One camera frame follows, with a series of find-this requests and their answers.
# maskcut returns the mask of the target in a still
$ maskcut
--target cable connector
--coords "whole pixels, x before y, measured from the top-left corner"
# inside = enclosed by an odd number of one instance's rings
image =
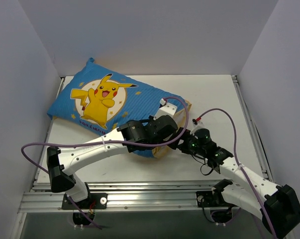
[[[160,107],[166,105],[166,100],[164,98],[160,99]]]

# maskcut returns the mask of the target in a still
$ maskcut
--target black cable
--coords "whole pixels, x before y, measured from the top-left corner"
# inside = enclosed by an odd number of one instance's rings
[[[200,156],[198,156],[197,154],[195,154],[194,156],[195,156],[196,158],[199,158],[199,159],[205,160],[205,158],[204,158],[204,157],[200,157]]]
[[[205,163],[202,163],[202,162],[199,162],[196,158],[195,158],[195,156],[194,155],[192,155],[191,154],[191,156],[192,156],[192,158],[196,161],[196,162],[198,162],[198,163],[201,163],[201,164],[203,164],[203,165],[205,165]]]
[[[205,163],[205,162],[202,163],[202,162],[198,161],[198,160],[195,158],[195,157],[198,157],[197,155],[191,154],[191,156],[192,156],[192,158],[193,158],[196,162],[201,163],[200,173],[201,173],[203,176],[208,176],[208,175],[210,175],[210,174],[214,171],[214,169],[211,169],[207,174],[203,174],[203,172],[201,171],[201,168],[203,168],[203,166],[206,165],[206,163]]]
[[[214,169],[211,169],[207,174],[203,174],[203,172],[201,171],[201,168],[204,166],[205,164],[203,164],[201,167],[200,167],[200,173],[202,174],[202,175],[204,175],[204,176],[208,176],[208,175],[210,175],[213,171],[214,171]]]

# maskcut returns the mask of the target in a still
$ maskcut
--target screw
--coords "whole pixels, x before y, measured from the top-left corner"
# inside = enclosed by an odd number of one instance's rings
[[[101,198],[101,199],[100,199],[100,203],[101,203],[102,205],[106,204],[106,201],[107,201],[106,198]]]
[[[204,197],[202,195],[198,196],[198,202],[204,202]]]

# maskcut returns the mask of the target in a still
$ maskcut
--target pikachu print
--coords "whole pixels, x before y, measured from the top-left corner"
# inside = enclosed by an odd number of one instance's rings
[[[107,74],[101,81],[95,80],[83,86],[82,89],[72,89],[71,99],[78,100],[82,111],[81,118],[83,120],[88,120],[92,123],[97,123],[100,127],[107,129],[106,122],[109,120],[109,116],[114,114],[114,111],[118,112],[123,106],[123,101],[127,96],[126,91],[122,91],[122,88],[137,87],[137,85],[130,83],[118,83],[111,80],[112,74]],[[116,101],[113,99],[117,96],[118,92],[122,93],[121,98],[124,99],[118,101],[116,106]]]

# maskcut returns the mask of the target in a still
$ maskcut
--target metal frame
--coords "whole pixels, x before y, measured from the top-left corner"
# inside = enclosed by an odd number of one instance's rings
[[[233,83],[244,113],[249,132],[263,171],[264,177],[273,180],[267,162],[261,140],[258,136],[255,124],[242,98],[237,76],[232,76]],[[58,94],[60,93],[65,78],[62,78]],[[21,200],[18,218],[11,238],[19,238],[23,227],[23,222],[27,213],[51,213],[69,212],[61,210],[63,193],[53,194],[50,185],[37,183],[39,171],[35,176],[35,181],[31,192],[24,193]],[[177,211],[177,210],[201,210],[197,207],[196,192],[209,191],[218,180],[202,181],[181,181],[181,182],[133,182],[133,183],[88,183],[92,192],[108,193],[107,209],[103,212],[123,212],[123,211]]]

